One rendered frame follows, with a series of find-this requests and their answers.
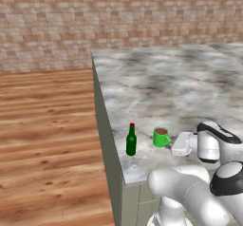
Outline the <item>green glass bottle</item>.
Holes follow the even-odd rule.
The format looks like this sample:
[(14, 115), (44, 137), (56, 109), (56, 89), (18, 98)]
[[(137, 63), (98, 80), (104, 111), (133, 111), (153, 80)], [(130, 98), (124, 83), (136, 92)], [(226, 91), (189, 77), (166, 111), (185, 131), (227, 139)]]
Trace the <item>green glass bottle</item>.
[(135, 125), (131, 122), (129, 125), (129, 132), (126, 137), (126, 154), (134, 156), (136, 154), (137, 136), (135, 134)]

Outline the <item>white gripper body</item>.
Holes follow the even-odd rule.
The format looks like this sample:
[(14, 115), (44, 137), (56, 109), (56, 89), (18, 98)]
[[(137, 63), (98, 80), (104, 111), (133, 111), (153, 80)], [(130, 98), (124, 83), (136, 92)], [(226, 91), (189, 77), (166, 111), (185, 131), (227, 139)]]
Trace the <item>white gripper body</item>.
[(192, 136), (190, 132), (181, 132), (173, 145), (171, 146), (171, 153), (174, 156), (184, 157), (191, 153), (189, 140)]

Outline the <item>green mug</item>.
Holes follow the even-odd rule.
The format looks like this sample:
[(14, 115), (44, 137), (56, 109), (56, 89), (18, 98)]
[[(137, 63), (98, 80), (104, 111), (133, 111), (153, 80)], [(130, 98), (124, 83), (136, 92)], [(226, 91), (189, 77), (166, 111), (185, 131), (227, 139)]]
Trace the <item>green mug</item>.
[(154, 129), (153, 144), (158, 148), (166, 147), (171, 144), (167, 128), (156, 127)]

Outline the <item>grey-green kitchen island cabinet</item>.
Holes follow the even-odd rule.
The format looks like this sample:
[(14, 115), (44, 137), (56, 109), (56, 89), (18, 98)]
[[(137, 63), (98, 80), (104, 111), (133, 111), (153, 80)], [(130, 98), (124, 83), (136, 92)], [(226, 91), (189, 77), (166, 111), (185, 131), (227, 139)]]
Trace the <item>grey-green kitchen island cabinet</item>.
[[(157, 126), (175, 140), (184, 129), (179, 117), (179, 60), (155, 48), (96, 50), (92, 53), (95, 110), (115, 226), (146, 226), (159, 207), (147, 187), (148, 173), (164, 165), (193, 164), (153, 145)], [(136, 154), (126, 154), (130, 123)]]

